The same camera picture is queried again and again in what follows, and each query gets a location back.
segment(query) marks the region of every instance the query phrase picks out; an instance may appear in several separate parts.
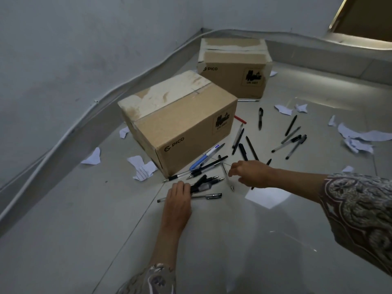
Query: black printed symbol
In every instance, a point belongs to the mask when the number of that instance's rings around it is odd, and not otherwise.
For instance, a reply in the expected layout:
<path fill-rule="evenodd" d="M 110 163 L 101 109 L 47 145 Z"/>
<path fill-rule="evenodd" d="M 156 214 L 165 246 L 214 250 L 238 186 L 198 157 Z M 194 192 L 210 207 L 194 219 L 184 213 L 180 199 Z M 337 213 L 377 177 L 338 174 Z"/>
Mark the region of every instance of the black printed symbol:
<path fill-rule="evenodd" d="M 218 116 L 218 118 L 216 119 L 216 123 L 215 123 L 215 127 L 219 127 L 220 125 L 222 125 L 225 121 L 227 121 L 230 117 L 230 114 L 226 113 L 224 117 L 222 117 L 222 115 Z"/>
<path fill-rule="evenodd" d="M 249 70 L 245 79 L 247 81 L 253 81 L 253 80 L 259 80 L 261 78 L 262 78 L 262 76 L 261 76 L 260 72 L 257 72 L 256 74 L 253 74 L 253 70 Z"/>

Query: blue pen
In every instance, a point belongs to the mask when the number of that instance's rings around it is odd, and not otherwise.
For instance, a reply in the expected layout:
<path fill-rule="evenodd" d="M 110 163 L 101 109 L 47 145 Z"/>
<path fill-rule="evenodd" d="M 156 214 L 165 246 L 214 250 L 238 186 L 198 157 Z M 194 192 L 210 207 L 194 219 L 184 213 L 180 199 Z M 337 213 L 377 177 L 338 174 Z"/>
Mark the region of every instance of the blue pen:
<path fill-rule="evenodd" d="M 190 168 L 189 170 L 193 170 L 196 168 L 200 163 L 202 163 L 209 155 L 211 155 L 217 148 L 219 148 L 219 144 L 215 145 L 212 149 L 210 149 L 206 154 L 204 154 L 200 159 L 198 159 Z"/>

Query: hand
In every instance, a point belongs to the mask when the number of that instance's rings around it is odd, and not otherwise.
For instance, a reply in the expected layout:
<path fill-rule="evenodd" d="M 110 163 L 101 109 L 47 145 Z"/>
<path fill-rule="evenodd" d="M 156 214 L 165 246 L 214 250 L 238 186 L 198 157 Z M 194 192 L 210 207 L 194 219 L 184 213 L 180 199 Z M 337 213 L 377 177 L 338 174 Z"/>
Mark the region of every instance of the hand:
<path fill-rule="evenodd" d="M 260 161 L 238 161 L 231 165 L 228 176 L 240 176 L 238 181 L 248 187 L 268 188 L 271 187 L 273 171 L 272 167 Z"/>
<path fill-rule="evenodd" d="M 180 237 L 191 214 L 190 184 L 184 184 L 182 181 L 173 183 L 172 188 L 167 192 L 161 231 Z"/>

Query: floral sleeve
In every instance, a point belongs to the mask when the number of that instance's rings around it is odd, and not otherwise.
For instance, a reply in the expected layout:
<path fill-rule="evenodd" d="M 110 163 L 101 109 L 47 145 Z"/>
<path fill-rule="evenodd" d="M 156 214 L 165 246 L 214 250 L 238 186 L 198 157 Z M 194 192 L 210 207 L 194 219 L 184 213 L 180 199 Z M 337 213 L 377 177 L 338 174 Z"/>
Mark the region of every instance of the floral sleeve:
<path fill-rule="evenodd" d="M 392 275 L 392 181 L 333 174 L 320 201 L 336 242 Z"/>
<path fill-rule="evenodd" d="M 175 294 L 176 273 L 169 266 L 155 264 L 123 284 L 116 294 Z"/>

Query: white paper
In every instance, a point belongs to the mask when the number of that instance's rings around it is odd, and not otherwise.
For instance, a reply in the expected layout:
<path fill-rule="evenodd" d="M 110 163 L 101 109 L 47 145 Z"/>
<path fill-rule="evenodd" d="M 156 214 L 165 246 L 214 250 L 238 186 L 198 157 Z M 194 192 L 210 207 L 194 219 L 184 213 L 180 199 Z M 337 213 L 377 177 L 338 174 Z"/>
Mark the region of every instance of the white paper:
<path fill-rule="evenodd" d="M 336 123 L 335 123 L 335 115 L 331 116 L 331 119 L 328 122 L 328 126 L 334 126 L 336 127 Z"/>
<path fill-rule="evenodd" d="M 278 109 L 280 113 L 287 114 L 288 116 L 291 116 L 291 113 L 293 112 L 292 109 L 288 109 L 283 105 L 275 105 L 275 108 Z"/>
<path fill-rule="evenodd" d="M 354 171 L 354 167 L 351 167 L 351 166 L 347 166 L 346 168 L 344 168 L 342 170 L 342 172 L 353 172 L 353 171 Z"/>
<path fill-rule="evenodd" d="M 83 160 L 81 163 L 88 164 L 88 165 L 97 165 L 101 163 L 100 154 L 101 154 L 101 150 L 99 147 L 97 147 L 95 148 L 91 156 L 89 156 L 86 160 Z"/>
<path fill-rule="evenodd" d="M 136 176 L 133 178 L 141 182 L 152 177 L 153 172 L 158 170 L 153 161 L 144 164 L 141 156 L 130 157 L 127 161 L 136 168 Z"/>
<path fill-rule="evenodd" d="M 340 123 L 337 130 L 344 138 L 360 138 L 365 141 L 387 141 L 392 140 L 392 133 L 384 133 L 373 130 L 366 133 L 358 133 L 347 128 L 343 123 Z"/>
<path fill-rule="evenodd" d="M 271 209 L 285 201 L 290 195 L 290 192 L 278 188 L 254 188 L 248 191 L 245 198 Z"/>
<path fill-rule="evenodd" d="M 304 104 L 304 105 L 295 104 L 295 109 L 297 110 L 297 112 L 306 112 L 306 113 L 308 113 L 308 111 L 306 110 L 306 106 L 308 106 L 308 105 L 307 104 Z"/>
<path fill-rule="evenodd" d="M 130 132 L 130 131 L 129 131 L 129 128 L 128 128 L 128 127 L 122 128 L 122 129 L 120 130 L 120 138 L 124 139 L 125 136 L 127 135 L 127 133 L 129 133 L 129 132 Z"/>
<path fill-rule="evenodd" d="M 359 153 L 360 150 L 364 150 L 369 153 L 373 153 L 373 146 L 370 144 L 362 143 L 359 140 L 346 138 L 344 139 L 345 144 L 354 152 Z"/>

